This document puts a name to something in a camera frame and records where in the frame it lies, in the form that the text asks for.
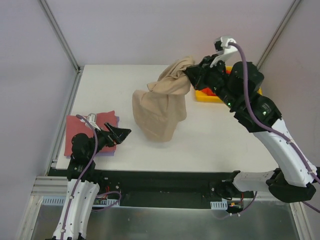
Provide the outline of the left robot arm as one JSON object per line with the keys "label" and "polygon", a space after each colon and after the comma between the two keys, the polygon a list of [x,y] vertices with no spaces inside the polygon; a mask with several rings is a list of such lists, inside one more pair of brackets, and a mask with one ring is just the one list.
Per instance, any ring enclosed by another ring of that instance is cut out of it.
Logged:
{"label": "left robot arm", "polygon": [[130,129],[104,124],[107,130],[90,128],[93,136],[77,133],[71,139],[71,156],[67,168],[67,190],[53,240],[85,240],[94,200],[105,191],[104,178],[95,170],[94,158],[104,147],[121,144]]}

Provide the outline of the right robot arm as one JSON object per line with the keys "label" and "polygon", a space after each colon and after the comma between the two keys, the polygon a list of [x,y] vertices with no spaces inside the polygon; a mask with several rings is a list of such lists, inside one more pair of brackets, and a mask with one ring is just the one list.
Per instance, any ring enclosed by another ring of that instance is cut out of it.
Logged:
{"label": "right robot arm", "polygon": [[242,192],[268,192],[284,203],[305,202],[313,198],[313,185],[319,168],[309,161],[303,162],[292,146],[293,141],[284,119],[275,103],[261,95],[258,89],[264,75],[252,63],[247,63],[249,102],[254,116],[263,125],[251,118],[245,103],[243,63],[236,62],[231,71],[223,61],[210,66],[215,55],[206,56],[197,65],[187,67],[183,72],[195,90],[209,88],[229,107],[234,118],[253,134],[269,151],[278,167],[267,172],[234,171],[231,177],[216,187],[223,198],[237,197]]}

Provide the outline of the beige t shirt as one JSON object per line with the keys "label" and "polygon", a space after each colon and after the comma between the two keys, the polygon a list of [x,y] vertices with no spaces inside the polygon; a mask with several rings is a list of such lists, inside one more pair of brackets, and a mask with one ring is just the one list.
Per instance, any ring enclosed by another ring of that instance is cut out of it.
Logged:
{"label": "beige t shirt", "polygon": [[185,96],[191,83],[184,70],[194,64],[192,56],[179,59],[169,65],[157,81],[148,83],[147,91],[133,92],[133,117],[149,141],[170,141],[178,123],[187,118]]}

